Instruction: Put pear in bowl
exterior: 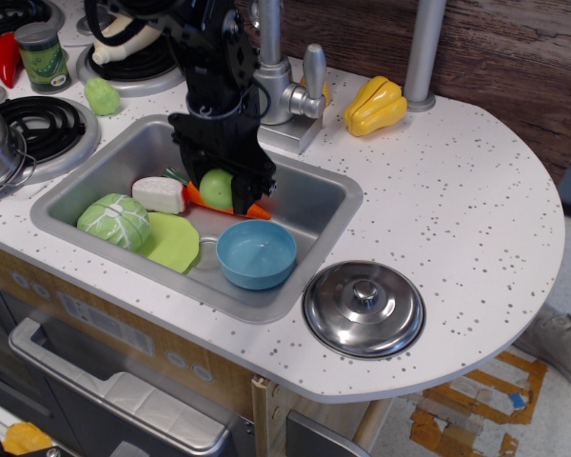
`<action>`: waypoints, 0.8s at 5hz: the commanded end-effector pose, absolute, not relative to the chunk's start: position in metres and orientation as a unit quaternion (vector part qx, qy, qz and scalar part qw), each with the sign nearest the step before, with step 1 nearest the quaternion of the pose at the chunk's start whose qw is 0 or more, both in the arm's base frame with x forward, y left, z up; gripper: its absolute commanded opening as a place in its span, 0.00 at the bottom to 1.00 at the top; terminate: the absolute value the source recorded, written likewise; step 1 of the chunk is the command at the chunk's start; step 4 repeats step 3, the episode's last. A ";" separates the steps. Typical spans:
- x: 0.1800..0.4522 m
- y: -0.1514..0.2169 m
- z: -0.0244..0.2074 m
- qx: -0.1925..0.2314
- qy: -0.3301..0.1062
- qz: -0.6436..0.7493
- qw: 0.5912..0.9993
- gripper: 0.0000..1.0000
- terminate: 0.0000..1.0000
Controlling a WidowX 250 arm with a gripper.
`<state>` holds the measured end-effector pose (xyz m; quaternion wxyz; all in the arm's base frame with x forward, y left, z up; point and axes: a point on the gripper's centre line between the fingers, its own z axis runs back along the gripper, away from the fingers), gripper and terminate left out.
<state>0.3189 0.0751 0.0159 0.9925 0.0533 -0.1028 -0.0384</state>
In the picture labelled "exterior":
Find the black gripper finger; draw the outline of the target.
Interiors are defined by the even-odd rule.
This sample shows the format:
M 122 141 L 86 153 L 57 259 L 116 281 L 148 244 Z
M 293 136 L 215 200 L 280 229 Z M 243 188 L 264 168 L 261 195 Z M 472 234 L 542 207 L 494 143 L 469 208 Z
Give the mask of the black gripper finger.
M 201 182 L 209 171 L 209 162 L 201 159 L 184 159 L 183 165 L 186 169 L 189 180 L 197 189 L 200 189 Z
M 257 201 L 263 195 L 271 196 L 275 190 L 275 180 L 249 173 L 239 173 L 231 181 L 232 212 L 237 215 L 268 215 Z

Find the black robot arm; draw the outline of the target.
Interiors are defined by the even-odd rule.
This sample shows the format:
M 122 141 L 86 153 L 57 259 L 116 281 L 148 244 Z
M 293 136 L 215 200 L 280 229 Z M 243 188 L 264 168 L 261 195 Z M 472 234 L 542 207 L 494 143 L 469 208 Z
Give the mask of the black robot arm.
M 113 36 L 102 33 L 97 2 L 84 4 L 92 35 L 101 43 L 126 43 L 146 26 L 167 37 L 187 82 L 187 113 L 172 113 L 173 141 L 188 177 L 199 186 L 207 172 L 231 174 L 232 209 L 244 215 L 275 188 L 276 167 L 258 142 L 264 110 L 255 79 L 258 52 L 231 1 L 107 1 L 131 18 Z

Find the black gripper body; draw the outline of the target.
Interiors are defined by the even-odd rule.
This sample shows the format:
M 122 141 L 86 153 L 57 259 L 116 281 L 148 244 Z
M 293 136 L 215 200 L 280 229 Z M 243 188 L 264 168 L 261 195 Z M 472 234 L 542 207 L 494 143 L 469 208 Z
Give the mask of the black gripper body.
M 261 95 L 256 89 L 244 93 L 240 105 L 224 114 L 203 116 L 172 113 L 167 121 L 172 138 L 184 159 L 209 162 L 209 170 L 223 169 L 236 176 L 249 173 L 274 179 L 276 166 L 258 143 Z

